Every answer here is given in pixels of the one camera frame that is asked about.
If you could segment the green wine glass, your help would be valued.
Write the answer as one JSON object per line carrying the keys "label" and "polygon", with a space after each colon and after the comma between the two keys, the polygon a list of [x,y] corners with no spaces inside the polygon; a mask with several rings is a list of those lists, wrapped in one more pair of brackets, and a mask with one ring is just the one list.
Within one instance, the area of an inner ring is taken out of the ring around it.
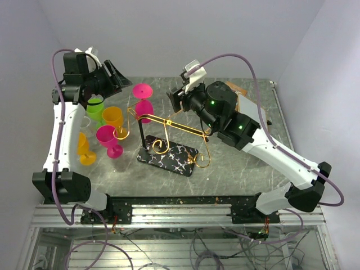
{"label": "green wine glass", "polygon": [[99,129],[105,125],[105,121],[102,117],[104,111],[104,100],[101,98],[92,98],[88,100],[86,113],[88,117],[96,122],[96,129]]}

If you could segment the orange wine glass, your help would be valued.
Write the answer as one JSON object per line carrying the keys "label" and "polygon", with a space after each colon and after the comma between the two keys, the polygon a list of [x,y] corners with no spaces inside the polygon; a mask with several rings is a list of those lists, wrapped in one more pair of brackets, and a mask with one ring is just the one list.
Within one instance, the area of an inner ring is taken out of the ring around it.
{"label": "orange wine glass", "polygon": [[84,166],[90,166],[96,161],[96,154],[89,149],[89,143],[83,132],[79,133],[77,155],[79,162]]}
{"label": "orange wine glass", "polygon": [[127,130],[123,127],[124,118],[121,108],[116,106],[107,107],[104,109],[102,117],[107,125],[117,129],[116,132],[119,137],[124,137],[127,134]]}

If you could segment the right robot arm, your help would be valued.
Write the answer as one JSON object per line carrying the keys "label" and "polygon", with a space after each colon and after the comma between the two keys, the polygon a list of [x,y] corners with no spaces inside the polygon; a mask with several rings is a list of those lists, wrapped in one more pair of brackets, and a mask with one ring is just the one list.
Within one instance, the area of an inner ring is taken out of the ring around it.
{"label": "right robot arm", "polygon": [[303,157],[268,137],[256,120],[236,110],[237,94],[223,82],[200,83],[189,93],[174,88],[166,94],[174,112],[192,110],[223,143],[257,157],[289,180],[280,188],[255,196],[248,208],[253,222],[261,222],[267,215],[289,207],[305,213],[314,211],[325,190],[325,180],[319,174],[329,176],[330,164],[321,162],[301,168]]}

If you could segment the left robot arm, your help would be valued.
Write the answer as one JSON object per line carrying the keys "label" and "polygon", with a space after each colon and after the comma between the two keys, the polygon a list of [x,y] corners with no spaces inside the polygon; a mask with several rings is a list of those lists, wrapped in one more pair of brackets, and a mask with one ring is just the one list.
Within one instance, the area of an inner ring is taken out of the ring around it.
{"label": "left robot arm", "polygon": [[106,99],[132,83],[110,60],[101,62],[94,47],[86,51],[61,49],[61,53],[64,73],[61,80],[53,76],[54,122],[49,152],[42,171],[33,173],[32,183],[45,204],[56,206],[67,225],[75,223],[77,208],[94,212],[101,223],[109,223],[115,215],[110,196],[96,191],[90,179],[77,172],[80,124],[92,96]]}

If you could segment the clear wine glass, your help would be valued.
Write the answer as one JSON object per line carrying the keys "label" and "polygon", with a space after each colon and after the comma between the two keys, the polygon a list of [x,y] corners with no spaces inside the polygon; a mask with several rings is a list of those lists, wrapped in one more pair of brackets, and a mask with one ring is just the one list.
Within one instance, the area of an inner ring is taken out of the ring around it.
{"label": "clear wine glass", "polygon": [[84,116],[80,124],[80,132],[82,132],[86,136],[86,138],[89,138],[92,135],[90,127],[91,127],[90,118]]}

